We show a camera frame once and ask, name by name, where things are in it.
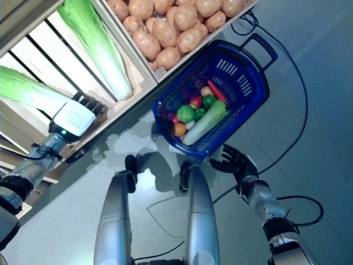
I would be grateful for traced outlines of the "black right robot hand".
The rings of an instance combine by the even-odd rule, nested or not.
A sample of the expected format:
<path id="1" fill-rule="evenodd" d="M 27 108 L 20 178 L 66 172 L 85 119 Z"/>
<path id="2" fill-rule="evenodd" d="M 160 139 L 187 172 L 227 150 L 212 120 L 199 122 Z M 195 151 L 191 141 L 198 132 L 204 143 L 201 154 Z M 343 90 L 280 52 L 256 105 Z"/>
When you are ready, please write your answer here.
<path id="1" fill-rule="evenodd" d="M 211 158 L 210 165 L 223 173 L 231 173 L 234 175 L 237 182 L 248 177 L 259 178 L 258 169 L 255 163 L 238 149 L 224 144 L 222 150 L 221 161 Z"/>

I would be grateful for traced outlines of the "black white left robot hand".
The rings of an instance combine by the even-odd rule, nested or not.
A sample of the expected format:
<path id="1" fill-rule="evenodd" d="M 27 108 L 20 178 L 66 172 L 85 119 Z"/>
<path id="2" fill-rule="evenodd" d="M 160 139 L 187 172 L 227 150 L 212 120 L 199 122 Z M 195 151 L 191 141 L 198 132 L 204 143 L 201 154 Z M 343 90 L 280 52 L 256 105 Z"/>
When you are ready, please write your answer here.
<path id="1" fill-rule="evenodd" d="M 106 110 L 102 102 L 77 92 L 51 119 L 49 133 L 59 135 L 68 144 L 76 142 Z"/>

